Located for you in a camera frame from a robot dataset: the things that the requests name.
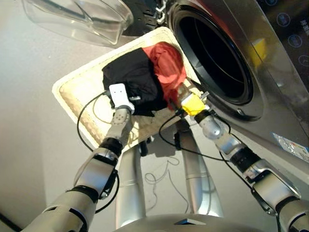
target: label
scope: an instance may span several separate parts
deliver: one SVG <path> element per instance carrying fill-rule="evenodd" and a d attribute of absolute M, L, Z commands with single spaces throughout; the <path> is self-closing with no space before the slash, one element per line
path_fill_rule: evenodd
<path fill-rule="evenodd" d="M 272 133 L 272 134 L 285 151 L 309 163 L 309 148 L 308 147 L 304 147 L 302 145 L 294 143 L 293 141 L 288 140 L 275 133 Z"/>

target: washing machine door opening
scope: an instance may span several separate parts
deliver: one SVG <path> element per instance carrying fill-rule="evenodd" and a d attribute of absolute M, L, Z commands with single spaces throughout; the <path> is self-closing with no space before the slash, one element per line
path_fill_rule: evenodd
<path fill-rule="evenodd" d="M 190 11 L 175 17 L 174 33 L 203 89 L 232 104 L 248 103 L 252 80 L 241 53 L 210 19 Z"/>

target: metal bracket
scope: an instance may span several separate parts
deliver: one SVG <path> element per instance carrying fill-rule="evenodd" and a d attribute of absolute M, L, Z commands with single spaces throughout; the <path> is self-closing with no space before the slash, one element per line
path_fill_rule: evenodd
<path fill-rule="evenodd" d="M 165 13 L 163 12 L 166 9 L 166 0 L 162 0 L 163 5 L 158 8 L 156 7 L 155 10 L 158 12 L 159 18 L 156 20 L 158 24 L 163 24 L 165 21 Z"/>
<path fill-rule="evenodd" d="M 267 160 L 261 159 L 254 163 L 250 168 L 248 168 L 243 175 L 245 177 L 249 177 L 250 179 L 255 179 L 259 174 L 270 171 L 273 173 L 282 183 L 284 183 L 295 195 L 297 198 L 301 198 L 300 193 L 298 192 L 297 188 L 293 185 L 293 183 L 283 176 L 280 172 L 276 170 L 274 166 L 272 166 Z"/>

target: gray floor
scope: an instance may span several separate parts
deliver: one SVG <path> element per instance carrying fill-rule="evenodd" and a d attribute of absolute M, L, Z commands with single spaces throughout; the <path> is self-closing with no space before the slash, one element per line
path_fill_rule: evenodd
<path fill-rule="evenodd" d="M 47 204 L 71 188 L 78 167 L 89 155 L 76 135 L 75 124 L 51 93 L 52 84 L 81 65 L 110 51 L 110 48 L 73 41 L 32 24 L 20 0 L 0 2 L 0 212 L 21 227 L 27 226 Z M 205 154 L 217 156 L 210 141 L 194 128 Z M 172 129 L 165 132 L 172 135 Z M 255 143 L 253 150 L 267 155 Z M 155 138 L 150 155 L 142 158 L 143 173 L 160 176 L 175 151 Z M 171 166 L 171 177 L 186 197 L 183 163 Z M 228 168 L 206 161 L 219 191 L 225 217 L 264 231 L 276 229 L 252 198 L 245 185 Z M 154 202 L 152 186 L 144 184 L 146 207 Z M 157 185 L 158 201 L 148 215 L 185 211 L 185 202 L 168 178 Z M 98 214 L 90 232 L 114 230 L 114 205 Z M 10 230 L 0 224 L 0 231 Z"/>

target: yellow object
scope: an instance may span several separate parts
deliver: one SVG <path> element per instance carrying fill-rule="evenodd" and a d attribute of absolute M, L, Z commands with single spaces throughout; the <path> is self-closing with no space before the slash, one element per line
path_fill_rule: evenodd
<path fill-rule="evenodd" d="M 188 115 L 194 116 L 205 109 L 205 105 L 198 95 L 191 93 L 187 98 L 182 101 L 183 109 Z"/>

